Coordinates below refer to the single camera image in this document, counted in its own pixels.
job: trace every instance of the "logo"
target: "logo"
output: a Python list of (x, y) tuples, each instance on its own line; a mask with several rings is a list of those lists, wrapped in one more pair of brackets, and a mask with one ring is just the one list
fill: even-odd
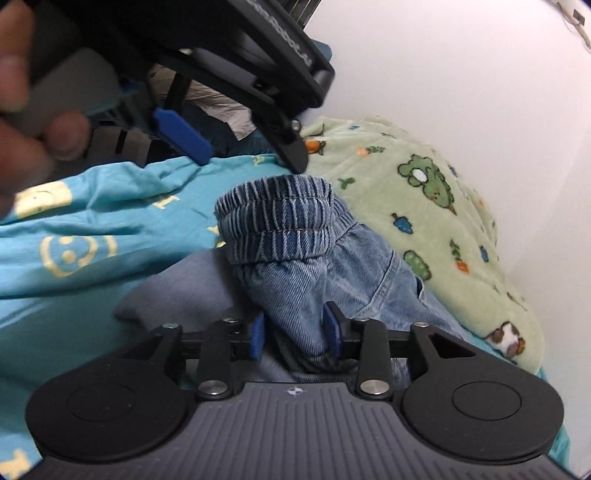
[(220, 229), (217, 225), (216, 226), (208, 226), (207, 230), (209, 232), (213, 233), (214, 235), (217, 235), (216, 248), (221, 248), (224, 245), (226, 245), (226, 242), (224, 240), (222, 240), (222, 237), (220, 236)]
[(305, 392), (305, 390), (303, 390), (300, 387), (290, 387), (286, 390), (286, 392), (289, 393), (289, 395), (292, 395), (294, 397), (297, 397), (298, 395), (302, 395), (302, 393)]
[(0, 475), (7, 478), (18, 478), (31, 469), (31, 462), (29, 462), (27, 454), (20, 448), (17, 448), (12, 455), (11, 460), (0, 462)]
[(158, 201), (154, 202), (152, 205), (160, 210), (164, 210), (170, 202), (178, 202), (179, 200), (180, 198), (176, 195), (159, 195)]
[(72, 203), (72, 192), (62, 181), (44, 183), (21, 193), (14, 200), (14, 213), (18, 219), (30, 217), (53, 208)]
[(257, 11), (257, 13), (259, 13), (259, 15), (263, 17), (277, 33), (279, 33), (281, 38), (283, 38), (283, 40), (285, 40), (285, 42), (291, 47), (291, 49), (295, 51), (299, 58), (301, 58), (304, 61), (308, 68), (312, 66), (312, 59), (306, 53), (303, 53), (301, 51), (300, 45), (297, 44), (290, 37), (289, 33), (287, 33), (287, 30), (285, 28), (279, 25), (279, 22), (275, 17), (273, 17), (273, 15), (271, 15), (267, 10), (265, 10), (264, 7), (256, 0), (246, 0), (246, 3), (253, 7)]
[(41, 241), (40, 255), (43, 266), (58, 278), (69, 277), (90, 265), (97, 256), (110, 258), (117, 255), (117, 242), (112, 235), (47, 236)]

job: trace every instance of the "gray textured base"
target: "gray textured base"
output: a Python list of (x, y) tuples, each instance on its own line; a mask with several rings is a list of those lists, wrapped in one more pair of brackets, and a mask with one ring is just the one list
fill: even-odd
[(344, 384), (247, 384), (202, 404), (166, 445), (133, 460), (81, 465), (48, 458), (26, 480), (558, 480), (548, 457), (471, 465), (432, 452), (383, 402)]

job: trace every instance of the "turquoise fabric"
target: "turquoise fabric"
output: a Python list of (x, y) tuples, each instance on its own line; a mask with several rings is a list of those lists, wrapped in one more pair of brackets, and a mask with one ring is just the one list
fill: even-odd
[[(273, 155), (107, 164), (20, 194), (0, 224), (0, 474), (39, 461), (24, 409), (48, 379), (132, 341), (112, 310), (140, 282), (220, 244), (213, 206), (248, 180), (285, 174)], [(174, 319), (163, 319), (163, 323)], [(473, 343), (494, 353), (482, 340)], [(553, 458), (567, 465), (561, 431)]]

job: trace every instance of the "yellow print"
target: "yellow print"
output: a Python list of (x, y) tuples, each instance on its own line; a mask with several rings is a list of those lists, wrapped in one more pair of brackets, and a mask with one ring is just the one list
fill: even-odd
[[(208, 226), (207, 230), (209, 230), (211, 233), (213, 233), (217, 236), (220, 236), (220, 229), (217, 225), (216, 226)], [(224, 245), (226, 245), (226, 242), (224, 240), (222, 240), (221, 238), (219, 238), (216, 242), (216, 248), (221, 248)]]
[(72, 192), (68, 185), (52, 181), (18, 193), (14, 200), (14, 213), (21, 219), (71, 204)]
[(152, 205), (154, 205), (156, 208), (159, 208), (160, 210), (164, 210), (164, 208), (171, 202), (174, 201), (179, 201), (180, 198), (178, 198), (176, 195), (160, 195), (159, 197), (159, 201), (154, 202)]
[(12, 460), (0, 462), (0, 475), (6, 480), (15, 480), (27, 473), (30, 469), (31, 462), (29, 462), (27, 454), (20, 448), (13, 452)]
[(99, 239), (92, 236), (47, 236), (41, 241), (40, 255), (43, 266), (57, 278), (69, 277), (87, 267), (100, 253), (102, 258), (114, 257), (118, 253), (117, 241), (112, 235)]

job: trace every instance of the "green cartoon character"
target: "green cartoon character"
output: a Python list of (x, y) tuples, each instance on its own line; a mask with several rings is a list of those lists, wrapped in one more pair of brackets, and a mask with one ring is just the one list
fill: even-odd
[(422, 185), (425, 197), (438, 207), (446, 208), (456, 215), (452, 189), (432, 159), (413, 155), (410, 162), (398, 166), (398, 173), (408, 178), (409, 185), (413, 187)]
[(403, 259), (417, 277), (424, 281), (431, 279), (432, 275), (431, 270), (429, 270), (429, 265), (427, 265), (425, 261), (419, 256), (419, 254), (414, 250), (408, 250), (407, 252), (404, 252)]
[(343, 190), (346, 190), (348, 185), (352, 185), (353, 183), (355, 183), (355, 179), (353, 177), (350, 177), (348, 179), (337, 179), (340, 182), (340, 187)]

